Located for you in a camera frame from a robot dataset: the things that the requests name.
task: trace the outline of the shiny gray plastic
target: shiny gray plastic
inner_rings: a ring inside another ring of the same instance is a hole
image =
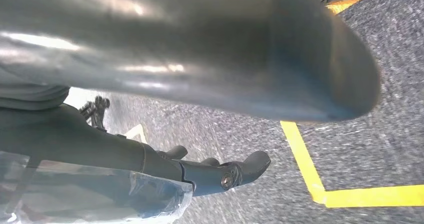
[[[280,120],[354,118],[380,90],[317,0],[0,0],[0,77],[9,108],[58,106],[74,86]]]

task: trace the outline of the gray carpet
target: gray carpet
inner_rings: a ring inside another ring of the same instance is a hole
[[[300,124],[327,190],[424,184],[424,0],[363,0],[340,14],[382,70],[381,102],[337,124]],[[95,92],[72,90],[82,105]],[[104,94],[105,125],[138,123],[156,149],[184,145],[187,159],[242,160],[266,150],[272,164],[253,185],[194,198],[178,224],[422,224],[424,208],[327,209],[314,203],[277,121],[121,94]]]

